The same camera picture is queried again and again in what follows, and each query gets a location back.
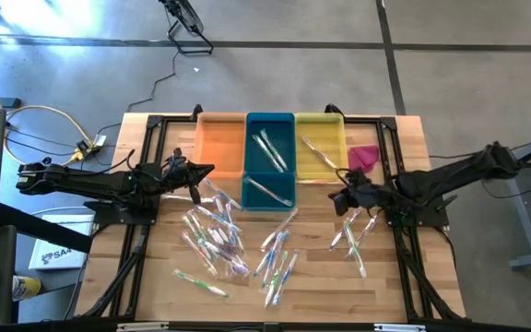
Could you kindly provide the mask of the yellow white can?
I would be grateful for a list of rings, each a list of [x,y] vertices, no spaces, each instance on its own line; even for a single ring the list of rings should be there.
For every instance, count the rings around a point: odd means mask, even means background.
[[[41,291],[41,282],[38,279],[14,276],[12,278],[11,296],[14,302],[27,300],[37,296]]]

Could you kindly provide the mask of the black floor fan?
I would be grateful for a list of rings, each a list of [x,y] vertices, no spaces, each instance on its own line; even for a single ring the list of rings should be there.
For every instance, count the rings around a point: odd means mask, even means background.
[[[167,30],[168,40],[176,47],[178,53],[185,55],[212,54],[214,45],[204,35],[204,25],[189,0],[158,0],[164,7],[170,25]],[[185,50],[175,40],[175,31],[184,28],[191,36],[201,38],[207,45],[206,49]]]

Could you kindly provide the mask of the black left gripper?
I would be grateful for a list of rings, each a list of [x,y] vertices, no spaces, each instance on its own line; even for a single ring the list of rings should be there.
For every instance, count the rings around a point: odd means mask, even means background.
[[[173,150],[172,155],[166,159],[166,165],[168,169],[159,180],[159,193],[172,193],[176,189],[187,187],[190,197],[195,203],[199,203],[201,196],[197,186],[214,170],[214,165],[193,163],[183,155],[180,148]]]

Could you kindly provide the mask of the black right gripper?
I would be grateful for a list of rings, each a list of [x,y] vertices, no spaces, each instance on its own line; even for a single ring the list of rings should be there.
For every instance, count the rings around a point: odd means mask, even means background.
[[[352,179],[348,182],[347,190],[347,196],[342,192],[329,195],[338,216],[345,215],[349,207],[373,208],[388,204],[387,189],[383,185],[373,184],[369,179]]]

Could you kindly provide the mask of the white wrapped toothbrush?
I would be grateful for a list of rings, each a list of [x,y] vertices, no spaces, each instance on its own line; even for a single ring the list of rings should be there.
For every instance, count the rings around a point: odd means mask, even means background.
[[[196,203],[190,196],[176,196],[176,195],[166,195],[166,194],[164,194],[164,195],[160,196],[160,199],[162,199],[162,200],[171,199],[171,200],[186,201],[186,202],[191,202],[191,203],[194,203],[194,204],[214,203],[214,198],[212,198],[212,197],[201,197],[199,203]]]

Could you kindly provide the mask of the white printed box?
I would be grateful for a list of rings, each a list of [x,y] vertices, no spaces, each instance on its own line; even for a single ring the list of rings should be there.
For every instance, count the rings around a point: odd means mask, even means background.
[[[62,225],[72,231],[84,235],[91,235],[93,230],[93,215],[42,215],[44,220]],[[79,268],[85,261],[86,254],[77,250],[63,247],[38,239],[29,261],[29,269],[70,269]]]

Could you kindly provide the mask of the magenta cloth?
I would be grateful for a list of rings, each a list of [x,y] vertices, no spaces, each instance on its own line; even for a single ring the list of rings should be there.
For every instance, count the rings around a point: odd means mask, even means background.
[[[380,158],[380,150],[376,145],[352,147],[348,150],[348,167],[355,171],[371,172]]]

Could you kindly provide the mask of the silver table bracket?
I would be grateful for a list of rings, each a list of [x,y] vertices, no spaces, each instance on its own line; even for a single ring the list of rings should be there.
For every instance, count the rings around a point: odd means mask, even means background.
[[[424,325],[374,324],[374,332],[427,332]]]
[[[131,322],[118,324],[116,332],[153,332],[168,329],[169,324],[164,322]]]

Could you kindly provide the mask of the red toothbrush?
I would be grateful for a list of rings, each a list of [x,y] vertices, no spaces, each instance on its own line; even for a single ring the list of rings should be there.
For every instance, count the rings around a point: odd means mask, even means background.
[[[206,267],[209,274],[213,277],[215,277],[218,272],[216,268],[212,265],[209,258],[205,255],[205,253],[195,244],[195,242],[190,238],[189,233],[187,231],[182,231],[181,237],[183,240],[193,249],[195,254],[199,257],[202,264]]]
[[[264,194],[267,194],[268,196],[271,196],[273,199],[275,199],[277,202],[287,206],[287,207],[291,207],[292,206],[292,201],[286,199],[286,198],[283,198],[277,194],[275,194],[274,192],[272,192],[270,189],[264,187],[262,184],[258,183],[256,180],[254,180],[253,178],[251,177],[245,177],[243,179],[243,181],[247,184],[250,184],[252,186],[254,186],[255,188],[257,188],[259,191],[261,191],[262,193]]]

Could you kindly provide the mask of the orange wrapped toothbrush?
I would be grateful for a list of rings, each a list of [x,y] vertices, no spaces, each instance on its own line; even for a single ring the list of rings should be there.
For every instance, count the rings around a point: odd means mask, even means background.
[[[264,252],[267,246],[274,241],[277,235],[283,231],[286,226],[295,218],[298,213],[298,209],[294,208],[289,215],[265,238],[264,242],[260,246],[260,251]]]

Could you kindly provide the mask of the large teal plastic bin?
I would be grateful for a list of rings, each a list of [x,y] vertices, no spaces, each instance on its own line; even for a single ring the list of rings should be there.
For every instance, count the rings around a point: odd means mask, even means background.
[[[296,172],[295,117],[292,113],[248,113],[246,117],[244,169],[246,172],[277,172],[252,139],[265,129],[269,138],[287,163],[287,173]]]

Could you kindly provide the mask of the yellow plastic bin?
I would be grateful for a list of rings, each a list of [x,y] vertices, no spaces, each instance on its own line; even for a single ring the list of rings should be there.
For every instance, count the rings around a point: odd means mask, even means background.
[[[337,168],[348,167],[343,116],[337,113],[296,113],[296,171],[299,180],[337,180],[335,170],[322,162],[303,142],[307,136]]]

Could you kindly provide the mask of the orange plastic bin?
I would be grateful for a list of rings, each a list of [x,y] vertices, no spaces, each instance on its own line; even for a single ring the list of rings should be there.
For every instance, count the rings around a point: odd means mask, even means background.
[[[236,179],[243,174],[245,113],[200,113],[192,161],[213,164],[210,179]]]

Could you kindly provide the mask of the small teal plastic bin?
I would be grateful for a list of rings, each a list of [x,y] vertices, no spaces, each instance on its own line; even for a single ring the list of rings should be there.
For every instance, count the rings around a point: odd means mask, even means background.
[[[251,178],[265,189],[288,200],[286,205],[247,181]],[[251,211],[286,211],[296,205],[295,176],[285,172],[247,172],[242,177],[242,207]]]

